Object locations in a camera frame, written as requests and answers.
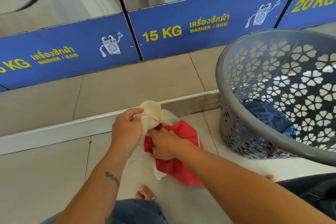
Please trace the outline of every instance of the cartoon washing machine mascot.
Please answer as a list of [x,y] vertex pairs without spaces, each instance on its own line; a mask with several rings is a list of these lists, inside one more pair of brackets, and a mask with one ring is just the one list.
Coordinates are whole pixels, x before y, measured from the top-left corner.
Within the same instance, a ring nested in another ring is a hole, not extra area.
[[119,43],[120,39],[123,37],[123,34],[118,32],[117,35],[118,35],[118,41],[112,35],[109,35],[108,38],[106,38],[104,36],[101,38],[103,45],[99,48],[99,50],[102,53],[103,57],[106,57],[106,54],[103,51],[103,47],[106,48],[107,52],[110,55],[121,53],[118,43]]
[[268,3],[266,6],[261,5],[259,10],[248,19],[245,28],[248,28],[250,26],[250,21],[253,16],[254,16],[254,21],[253,21],[252,26],[260,26],[261,24],[263,24],[264,20],[266,19],[267,14],[270,11],[272,11],[276,6],[280,5],[280,0],[278,0],[272,8],[271,8],[271,5],[272,5],[271,3]]

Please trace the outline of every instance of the bare foot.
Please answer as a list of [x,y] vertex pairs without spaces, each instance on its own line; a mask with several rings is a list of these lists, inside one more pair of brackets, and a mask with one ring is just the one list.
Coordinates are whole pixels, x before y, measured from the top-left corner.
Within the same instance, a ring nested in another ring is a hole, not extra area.
[[154,200],[154,197],[154,193],[146,185],[140,186],[135,194],[135,198],[137,199]]
[[266,175],[266,178],[269,179],[271,182],[279,182],[279,179],[274,175]]

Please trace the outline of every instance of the red cloth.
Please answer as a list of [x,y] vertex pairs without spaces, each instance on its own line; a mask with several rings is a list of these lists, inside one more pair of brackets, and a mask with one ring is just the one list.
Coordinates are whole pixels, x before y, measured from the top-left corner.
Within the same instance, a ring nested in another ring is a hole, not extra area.
[[[160,124],[154,129],[159,130],[163,128]],[[172,130],[174,133],[182,138],[191,141],[194,145],[198,146],[198,135],[196,130],[191,127],[188,123],[184,120],[180,120],[179,122],[175,123],[173,126],[166,126],[166,130]],[[146,152],[153,154],[153,146],[154,143],[150,136],[145,137],[145,142],[143,143],[144,149]],[[203,149],[201,141],[199,142],[199,147]],[[165,174],[169,174],[174,177],[176,180],[180,181],[184,185],[197,185],[200,187],[204,187],[201,181],[192,173],[192,171],[187,168],[186,165],[182,163],[182,161],[178,160],[177,158],[173,158],[171,160],[162,160],[162,159],[155,159],[156,169],[160,172]]]

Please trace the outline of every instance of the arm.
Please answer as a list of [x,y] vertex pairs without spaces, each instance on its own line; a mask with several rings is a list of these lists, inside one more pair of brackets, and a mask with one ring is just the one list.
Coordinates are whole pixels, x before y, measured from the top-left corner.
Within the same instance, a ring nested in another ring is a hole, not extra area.
[[236,224],[335,224],[280,185],[180,139],[173,131],[150,130],[153,157],[178,158],[203,182]]
[[126,161],[141,139],[141,117],[133,115],[143,111],[130,109],[116,117],[110,148],[55,224],[105,223],[110,218]]

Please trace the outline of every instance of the tile grout line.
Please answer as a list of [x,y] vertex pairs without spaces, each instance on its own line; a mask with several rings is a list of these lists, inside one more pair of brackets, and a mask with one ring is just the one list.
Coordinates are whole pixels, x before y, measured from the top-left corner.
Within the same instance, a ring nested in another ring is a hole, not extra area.
[[76,112],[76,108],[77,108],[77,103],[78,103],[78,99],[79,99],[79,94],[81,93],[83,80],[84,80],[84,75],[83,75],[83,77],[82,77],[81,86],[79,87],[78,97],[77,97],[77,101],[76,101],[75,109],[74,109],[74,111],[73,111],[72,120],[75,118],[75,112]]
[[85,175],[84,175],[84,183],[85,183],[85,181],[86,181],[87,165],[88,165],[88,163],[89,163],[89,155],[90,155],[91,143],[92,143],[92,136],[90,136],[89,151],[88,151],[88,153],[87,153],[86,169],[85,169]]
[[204,88],[203,82],[202,82],[202,80],[201,80],[201,78],[200,78],[200,76],[199,76],[199,74],[198,74],[198,72],[197,72],[197,69],[196,69],[196,67],[195,67],[195,64],[194,64],[194,62],[193,62],[193,59],[191,58],[191,56],[190,56],[190,53],[189,53],[189,52],[188,52],[188,54],[189,54],[189,58],[191,59],[192,65],[193,65],[193,66],[194,66],[194,68],[195,68],[195,71],[196,71],[196,73],[197,73],[197,76],[198,76],[198,78],[199,78],[199,81],[200,81],[200,82],[201,82],[201,84],[202,84],[203,90],[204,90],[204,91],[206,91],[206,90],[205,90],[205,88]]
[[216,151],[217,151],[217,155],[219,156],[219,153],[218,153],[218,150],[217,150],[217,146],[216,146],[216,144],[215,144],[215,141],[213,140],[213,136],[212,136],[212,134],[211,134],[211,131],[210,131],[210,128],[209,128],[209,125],[208,125],[207,119],[205,118],[205,115],[204,115],[204,113],[203,113],[203,112],[202,112],[202,114],[203,114],[203,117],[204,117],[205,123],[207,124],[208,130],[209,130],[209,133],[210,133],[210,135],[211,135],[212,142],[213,142],[213,144],[215,145],[215,148],[216,148]]

